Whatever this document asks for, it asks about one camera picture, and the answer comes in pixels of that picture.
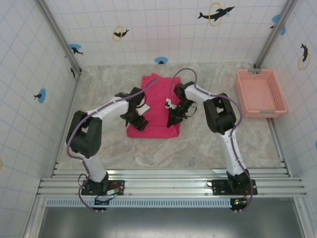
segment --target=white tiled wall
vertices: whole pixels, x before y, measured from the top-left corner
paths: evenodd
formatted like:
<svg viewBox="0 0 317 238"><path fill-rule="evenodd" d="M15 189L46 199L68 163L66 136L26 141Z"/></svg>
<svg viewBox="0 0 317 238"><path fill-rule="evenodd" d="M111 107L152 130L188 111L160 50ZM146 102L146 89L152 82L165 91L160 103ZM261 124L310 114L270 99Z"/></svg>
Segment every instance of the white tiled wall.
<svg viewBox="0 0 317 238"><path fill-rule="evenodd" d="M33 0L0 0L0 237L21 237L75 80ZM44 103L33 95L45 88Z"/></svg>
<svg viewBox="0 0 317 238"><path fill-rule="evenodd" d="M281 146L293 176L301 176L308 190L307 204L317 228L317 1L300 0L286 24L286 34L266 59L279 78L288 113L275 120ZM299 70L304 44L310 64Z"/></svg>
<svg viewBox="0 0 317 238"><path fill-rule="evenodd" d="M81 65L247 61L254 63L286 0L219 0L233 7L218 26L197 19L210 0L48 0L68 43L82 46ZM214 5L211 14L220 8ZM129 32L112 39L121 25Z"/></svg>

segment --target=yellow ring decal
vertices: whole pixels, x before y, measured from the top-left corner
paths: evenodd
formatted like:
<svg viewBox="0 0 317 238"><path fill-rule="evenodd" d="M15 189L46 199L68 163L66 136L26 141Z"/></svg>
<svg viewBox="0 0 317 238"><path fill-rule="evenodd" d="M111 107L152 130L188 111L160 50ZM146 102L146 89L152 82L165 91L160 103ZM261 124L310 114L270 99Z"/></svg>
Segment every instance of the yellow ring decal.
<svg viewBox="0 0 317 238"><path fill-rule="evenodd" d="M115 36L115 34L114 34L114 33L115 33L115 31L116 31L118 28L121 28L121 35L120 35L119 40L116 40L116 39L114 38L114 36ZM117 27L114 29L113 34L112 34L112 38L113 38L113 40L114 40L114 41L116 41L116 42L120 41L120 40L121 40L121 38L122 38L122 34L123 34L123 27L122 27L122 26L117 26Z"/></svg>
<svg viewBox="0 0 317 238"><path fill-rule="evenodd" d="M210 21L211 8L212 8L213 6L215 6L215 5L221 6L221 4L218 3L218 2L214 2L213 4L210 5L210 7L209 7L209 15L208 15L208 20L209 20L209 25L210 25L210 26L218 26L218 25L221 23L221 21L222 21L222 17L220 18L220 21L218 22L218 24L212 24L212 22Z"/></svg>
<svg viewBox="0 0 317 238"><path fill-rule="evenodd" d="M310 64L310 62L311 62L311 55L309 54L309 53L307 53L307 55L308 55L308 57L309 57L309 59L308 59L308 63L307 63L307 65L305 66L305 67L303 67L303 68L301 68L301 60L303 59L303 55L299 58L299 60L298 60L298 69L299 70L304 70L304 69L306 69L307 67L308 67L308 65Z"/></svg>
<svg viewBox="0 0 317 238"><path fill-rule="evenodd" d="M67 64L67 72L68 73L71 73L71 71L70 71L70 63L68 62L68 64Z"/></svg>

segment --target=red cloth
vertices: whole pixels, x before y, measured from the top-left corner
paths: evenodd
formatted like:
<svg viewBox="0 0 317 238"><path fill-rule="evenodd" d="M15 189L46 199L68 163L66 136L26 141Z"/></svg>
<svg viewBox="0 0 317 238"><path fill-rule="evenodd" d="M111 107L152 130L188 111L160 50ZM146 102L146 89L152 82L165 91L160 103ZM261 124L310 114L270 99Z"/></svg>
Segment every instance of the red cloth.
<svg viewBox="0 0 317 238"><path fill-rule="evenodd" d="M151 108L143 116L149 121L149 123L143 131L138 131L136 128L129 125L127 128L128 137L172 138L179 136L180 123L167 128L168 109L165 108L165 103L168 97L172 78L163 78L155 73L152 73L150 76L142 77L141 88L144 89L148 82L156 77L159 78L159 81L145 92L147 95L146 104ZM174 90L175 85L178 83L180 83L180 77L175 78L172 90ZM171 101L175 105L179 103L179 99L174 94L174 91L171 92Z"/></svg>

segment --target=pink plastic basket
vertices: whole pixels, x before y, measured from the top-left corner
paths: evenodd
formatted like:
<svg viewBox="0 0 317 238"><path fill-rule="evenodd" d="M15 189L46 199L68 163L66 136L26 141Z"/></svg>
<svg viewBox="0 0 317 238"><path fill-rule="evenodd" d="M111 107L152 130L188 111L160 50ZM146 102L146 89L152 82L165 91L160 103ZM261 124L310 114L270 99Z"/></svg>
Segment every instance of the pink plastic basket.
<svg viewBox="0 0 317 238"><path fill-rule="evenodd" d="M277 118L287 112L273 70L262 69L259 74L240 69L236 86L242 114L246 118Z"/></svg>

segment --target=white vent strip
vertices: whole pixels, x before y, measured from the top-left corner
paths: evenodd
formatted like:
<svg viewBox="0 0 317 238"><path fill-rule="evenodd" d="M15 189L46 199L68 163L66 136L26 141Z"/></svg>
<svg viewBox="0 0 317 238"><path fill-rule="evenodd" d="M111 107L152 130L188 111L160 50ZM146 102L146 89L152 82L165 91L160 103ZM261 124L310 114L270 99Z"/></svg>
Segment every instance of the white vent strip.
<svg viewBox="0 0 317 238"><path fill-rule="evenodd" d="M94 206L93 198L84 198L84 201L89 206ZM47 200L47 207L84 207L79 198L49 198ZM177 207L188 207L188 208L227 208L231 207L229 198L213 198L213 199L199 199L199 198L187 198L187 199L172 199L172 198L148 198L148 199L114 199L110 201L108 206L94 206L94 207L166 207L166 208L177 208Z"/></svg>

